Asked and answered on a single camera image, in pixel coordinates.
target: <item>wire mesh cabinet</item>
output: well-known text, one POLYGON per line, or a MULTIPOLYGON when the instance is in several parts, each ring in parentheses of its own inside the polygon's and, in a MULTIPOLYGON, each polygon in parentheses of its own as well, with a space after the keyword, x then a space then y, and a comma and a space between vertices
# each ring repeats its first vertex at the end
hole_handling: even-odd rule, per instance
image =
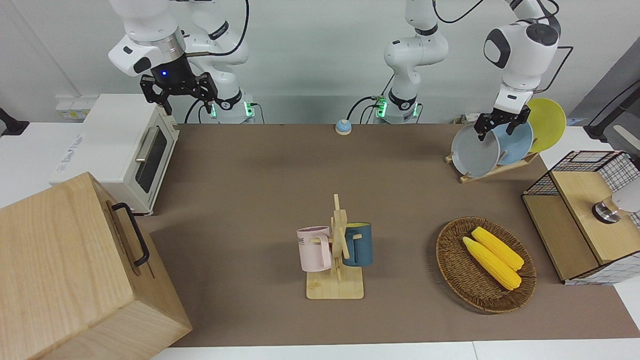
POLYGON ((591 212, 593 204, 638 177, 624 152, 574 151, 524 191, 565 284, 614 284, 640 275, 640 214, 605 224, 591 212))

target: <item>yellow corn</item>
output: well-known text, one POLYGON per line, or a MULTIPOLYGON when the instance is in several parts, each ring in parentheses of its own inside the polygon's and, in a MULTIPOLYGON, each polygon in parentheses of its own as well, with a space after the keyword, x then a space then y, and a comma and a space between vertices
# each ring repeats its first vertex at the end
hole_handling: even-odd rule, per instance
POLYGON ((507 244, 496 238, 495 235, 488 232, 485 228, 478 226, 476 230, 471 232, 471 235, 474 236, 477 242, 484 245, 484 247, 489 249, 513 270, 520 270, 522 265, 524 265, 524 260, 520 255, 516 254, 507 244))
POLYGON ((522 279, 512 268, 490 252, 481 243, 476 242, 466 236, 462 238, 469 253, 482 265, 482 267, 498 280, 500 285, 507 290, 513 290, 520 286, 522 279))

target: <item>wicker basket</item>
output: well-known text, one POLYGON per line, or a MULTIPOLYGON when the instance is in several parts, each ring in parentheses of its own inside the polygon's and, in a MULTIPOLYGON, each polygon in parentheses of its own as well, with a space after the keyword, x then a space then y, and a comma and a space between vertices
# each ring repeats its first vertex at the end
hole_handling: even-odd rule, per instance
POLYGON ((436 242, 436 259, 445 281, 464 301, 488 313, 506 313, 524 306, 536 287, 536 268, 524 246, 509 231, 484 218, 459 218, 448 223, 436 242), (503 288, 472 256, 462 242, 478 226, 496 235, 524 259, 517 289, 503 288))

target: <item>wooden box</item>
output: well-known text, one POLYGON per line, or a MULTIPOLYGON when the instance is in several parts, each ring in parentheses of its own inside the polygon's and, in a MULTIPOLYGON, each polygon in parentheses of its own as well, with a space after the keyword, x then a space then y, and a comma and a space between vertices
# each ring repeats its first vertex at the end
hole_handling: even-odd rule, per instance
POLYGON ((1 359, 150 359, 191 330, 148 233, 114 205, 85 173, 0 209, 1 359))
POLYGON ((611 196, 599 172, 551 171, 554 195, 523 195, 565 284, 612 284, 640 275, 640 230, 624 217, 615 224, 595 218, 591 207, 611 196))

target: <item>oven window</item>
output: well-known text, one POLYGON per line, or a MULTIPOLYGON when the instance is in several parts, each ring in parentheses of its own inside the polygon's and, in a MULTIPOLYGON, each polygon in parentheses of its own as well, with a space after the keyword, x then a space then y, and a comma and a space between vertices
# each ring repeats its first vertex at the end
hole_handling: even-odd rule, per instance
POLYGON ((164 134, 159 129, 156 141, 151 146, 151 152, 149 153, 147 161, 138 166, 138 172, 136 173, 136 182, 142 187, 145 193, 149 193, 149 190, 151 190, 151 184, 154 182, 165 149, 166 137, 164 137, 164 134))

